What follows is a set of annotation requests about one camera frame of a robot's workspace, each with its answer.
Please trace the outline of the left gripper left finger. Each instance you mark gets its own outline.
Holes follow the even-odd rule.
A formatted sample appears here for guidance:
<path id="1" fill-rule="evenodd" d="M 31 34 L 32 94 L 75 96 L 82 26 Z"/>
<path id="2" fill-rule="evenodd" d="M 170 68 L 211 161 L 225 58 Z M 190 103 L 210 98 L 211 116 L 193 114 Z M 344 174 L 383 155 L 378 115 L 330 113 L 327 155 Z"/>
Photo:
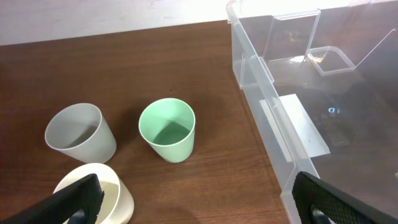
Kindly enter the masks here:
<path id="1" fill-rule="evenodd" d="M 88 174 L 1 223 L 94 224 L 104 199 L 98 176 Z"/>

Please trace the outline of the clear plastic storage bin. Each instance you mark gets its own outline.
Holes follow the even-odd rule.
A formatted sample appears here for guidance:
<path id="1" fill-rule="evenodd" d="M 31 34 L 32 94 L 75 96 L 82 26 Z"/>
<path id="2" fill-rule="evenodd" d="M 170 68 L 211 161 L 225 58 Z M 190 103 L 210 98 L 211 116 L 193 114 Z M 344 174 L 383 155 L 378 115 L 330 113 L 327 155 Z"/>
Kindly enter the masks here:
<path id="1" fill-rule="evenodd" d="M 397 2 L 230 1 L 233 72 L 291 223 L 308 172 L 397 216 Z M 309 157 L 281 102 L 296 94 L 330 154 Z M 271 115 L 265 115 L 265 100 Z M 287 162 L 269 121 L 292 158 Z"/>

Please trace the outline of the grey plastic cup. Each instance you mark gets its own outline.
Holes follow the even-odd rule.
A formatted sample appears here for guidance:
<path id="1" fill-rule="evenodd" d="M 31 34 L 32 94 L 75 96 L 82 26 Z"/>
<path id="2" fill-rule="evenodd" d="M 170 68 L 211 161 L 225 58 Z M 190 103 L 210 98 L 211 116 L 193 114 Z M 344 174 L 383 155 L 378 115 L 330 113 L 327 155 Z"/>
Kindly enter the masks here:
<path id="1" fill-rule="evenodd" d="M 91 103 L 77 103 L 58 112 L 48 123 L 48 147 L 84 163 L 105 163 L 117 143 L 101 110 Z"/>

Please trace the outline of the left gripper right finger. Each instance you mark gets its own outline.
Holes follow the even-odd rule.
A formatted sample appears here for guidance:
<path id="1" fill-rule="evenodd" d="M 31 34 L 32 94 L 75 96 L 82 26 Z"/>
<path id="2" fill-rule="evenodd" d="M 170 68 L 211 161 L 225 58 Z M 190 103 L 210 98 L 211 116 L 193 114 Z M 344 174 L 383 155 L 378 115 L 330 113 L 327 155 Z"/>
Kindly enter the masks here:
<path id="1" fill-rule="evenodd" d="M 305 224 L 397 224 L 397 219 L 300 171 L 292 189 L 300 221 Z"/>

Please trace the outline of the mint green plastic cup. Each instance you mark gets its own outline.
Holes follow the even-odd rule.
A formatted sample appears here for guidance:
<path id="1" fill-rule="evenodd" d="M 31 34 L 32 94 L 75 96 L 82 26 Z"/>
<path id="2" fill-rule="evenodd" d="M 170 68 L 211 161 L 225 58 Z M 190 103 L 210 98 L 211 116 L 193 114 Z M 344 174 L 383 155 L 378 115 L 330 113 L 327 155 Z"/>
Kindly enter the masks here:
<path id="1" fill-rule="evenodd" d="M 142 138 L 167 162 L 179 163 L 193 152 L 196 117 L 186 102 L 163 98 L 148 105 L 139 118 Z"/>

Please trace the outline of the cream plastic cup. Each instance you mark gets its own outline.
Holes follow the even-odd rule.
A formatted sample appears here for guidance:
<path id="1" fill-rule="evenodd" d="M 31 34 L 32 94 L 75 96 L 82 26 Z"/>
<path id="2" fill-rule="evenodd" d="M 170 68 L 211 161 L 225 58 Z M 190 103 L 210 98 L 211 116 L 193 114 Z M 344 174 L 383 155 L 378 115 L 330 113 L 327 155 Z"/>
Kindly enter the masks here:
<path id="1" fill-rule="evenodd" d="M 85 164 L 69 172 L 56 186 L 53 193 L 74 183 L 88 174 L 96 174 L 104 191 L 96 224 L 127 224 L 134 211 L 134 200 L 115 171 L 105 164 Z"/>

